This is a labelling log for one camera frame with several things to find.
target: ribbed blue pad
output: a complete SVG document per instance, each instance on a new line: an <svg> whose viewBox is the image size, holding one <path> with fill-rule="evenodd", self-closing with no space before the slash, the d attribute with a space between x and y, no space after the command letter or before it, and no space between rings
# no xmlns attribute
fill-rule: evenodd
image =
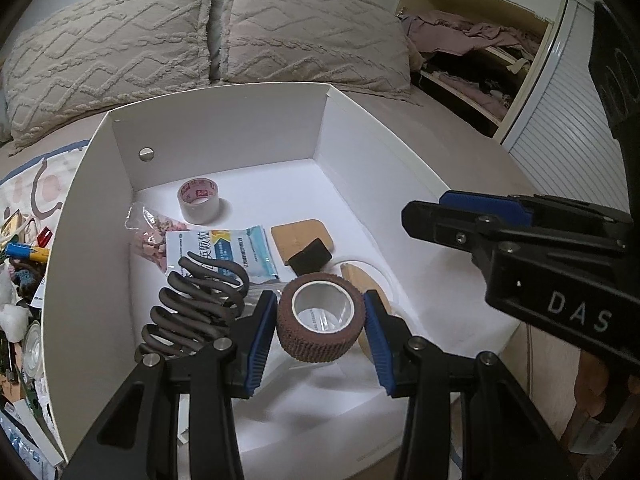
<svg viewBox="0 0 640 480"><path fill-rule="evenodd" d="M364 330L367 333L367 340L369 340L373 363L378 374L378 382L386 390L386 394L391 395L396 390L391 350L386 342L385 333L380 326L373 304L367 294L364 295L364 305L367 311Z"/></svg>
<svg viewBox="0 0 640 480"><path fill-rule="evenodd" d="M514 198L447 191L439 202L447 207L499 216L505 224L512 227L529 227L533 222L533 214Z"/></svg>
<svg viewBox="0 0 640 480"><path fill-rule="evenodd" d="M273 294L269 305L264 311L264 315L260 320L260 326L255 335L254 344L249 352L248 369L246 372L246 379L244 380L244 387L250 396L254 394L255 389L260 386L262 382L262 373L264 367L267 364L267 357L269 355L269 348L271 347L271 339L273 338L273 332L276 329L276 312L278 308L278 301L276 295Z"/></svg>

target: white lettering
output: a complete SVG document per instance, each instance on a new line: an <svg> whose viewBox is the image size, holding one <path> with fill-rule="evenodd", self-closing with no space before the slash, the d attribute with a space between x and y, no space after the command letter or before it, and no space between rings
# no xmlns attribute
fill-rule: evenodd
<svg viewBox="0 0 640 480"><path fill-rule="evenodd" d="M559 306L555 306L557 298L560 299ZM564 295L560 294L560 292L554 291L554 293L551 295L551 301L549 301L549 307L547 310L552 314L560 314L562 312L562 309L564 309Z"/></svg>
<svg viewBox="0 0 640 480"><path fill-rule="evenodd" d="M611 316L613 316L613 314L610 313L609 310L603 310L600 312L600 315L598 316L598 323L593 325L593 329L596 332L604 332L609 328L609 319L611 319Z"/></svg>
<svg viewBox="0 0 640 480"><path fill-rule="evenodd" d="M571 314L569 321L573 321L574 319L579 319L580 324L584 325L584 317L586 316L586 314L587 314L587 306L583 301L582 304L578 307L578 309L573 314Z"/></svg>

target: black sponge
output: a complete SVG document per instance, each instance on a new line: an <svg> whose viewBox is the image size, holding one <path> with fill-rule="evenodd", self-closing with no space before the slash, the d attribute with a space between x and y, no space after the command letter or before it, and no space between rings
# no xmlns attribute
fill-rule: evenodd
<svg viewBox="0 0 640 480"><path fill-rule="evenodd" d="M296 276L319 272L331 260L331 253L322 243L320 238L316 238L299 253L289 258L289 267L293 269Z"/></svg>

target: blue and yellow glue stick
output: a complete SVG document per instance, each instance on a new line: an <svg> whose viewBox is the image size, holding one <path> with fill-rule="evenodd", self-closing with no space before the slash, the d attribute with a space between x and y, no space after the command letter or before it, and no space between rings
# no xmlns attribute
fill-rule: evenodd
<svg viewBox="0 0 640 480"><path fill-rule="evenodd" d="M4 254L21 260L33 260L46 264L49 259L49 250L42 247L34 247L27 244L9 242L4 248Z"/></svg>

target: brown bandage roll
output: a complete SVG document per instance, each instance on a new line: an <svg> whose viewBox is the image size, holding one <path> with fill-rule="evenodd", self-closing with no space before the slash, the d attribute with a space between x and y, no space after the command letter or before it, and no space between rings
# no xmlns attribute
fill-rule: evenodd
<svg viewBox="0 0 640 480"><path fill-rule="evenodd" d="M335 361L356 342L364 320L364 300L357 288L334 274L312 272L282 291L278 338L299 361Z"/></svg>

